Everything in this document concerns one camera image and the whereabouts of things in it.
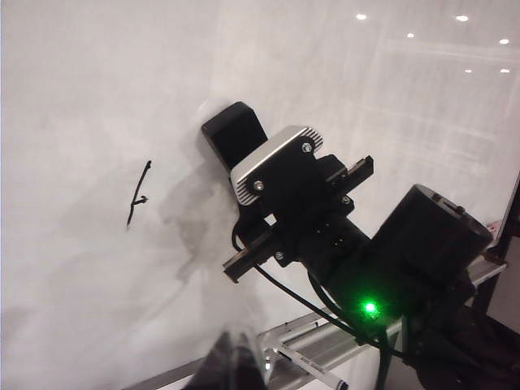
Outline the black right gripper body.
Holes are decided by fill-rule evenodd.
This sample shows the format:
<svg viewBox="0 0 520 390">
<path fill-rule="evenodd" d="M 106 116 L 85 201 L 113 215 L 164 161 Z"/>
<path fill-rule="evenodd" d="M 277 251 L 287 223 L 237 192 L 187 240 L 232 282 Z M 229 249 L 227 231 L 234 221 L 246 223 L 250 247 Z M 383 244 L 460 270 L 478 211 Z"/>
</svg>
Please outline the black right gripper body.
<svg viewBox="0 0 520 390">
<path fill-rule="evenodd" d="M 246 181 L 252 202 L 238 206 L 232 243 L 243 249 L 224 263 L 233 281 L 273 257 L 282 266 L 301 263 L 321 284 L 369 245 L 370 238 L 348 216 L 349 193 L 374 172 L 367 156 L 348 169 L 335 155 L 315 158 L 287 152 Z"/>
</svg>

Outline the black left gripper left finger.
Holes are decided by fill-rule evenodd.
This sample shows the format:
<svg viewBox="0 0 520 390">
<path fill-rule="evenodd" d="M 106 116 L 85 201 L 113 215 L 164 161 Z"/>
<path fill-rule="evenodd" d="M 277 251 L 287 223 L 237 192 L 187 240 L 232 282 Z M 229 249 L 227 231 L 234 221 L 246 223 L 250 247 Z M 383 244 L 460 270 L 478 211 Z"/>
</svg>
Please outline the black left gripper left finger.
<svg viewBox="0 0 520 390">
<path fill-rule="evenodd" d="M 249 342 L 243 331 L 226 330 L 189 381 L 190 389 L 246 389 Z"/>
</svg>

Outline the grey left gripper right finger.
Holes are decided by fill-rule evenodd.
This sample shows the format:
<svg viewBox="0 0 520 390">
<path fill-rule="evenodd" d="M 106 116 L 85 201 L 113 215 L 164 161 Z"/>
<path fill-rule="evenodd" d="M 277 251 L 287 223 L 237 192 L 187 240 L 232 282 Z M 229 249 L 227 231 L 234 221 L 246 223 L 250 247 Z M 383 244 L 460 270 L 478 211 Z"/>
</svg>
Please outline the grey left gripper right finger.
<svg viewBox="0 0 520 390">
<path fill-rule="evenodd" d="M 239 389 L 268 389 L 268 369 L 262 342 L 251 327 L 240 330 Z"/>
</svg>

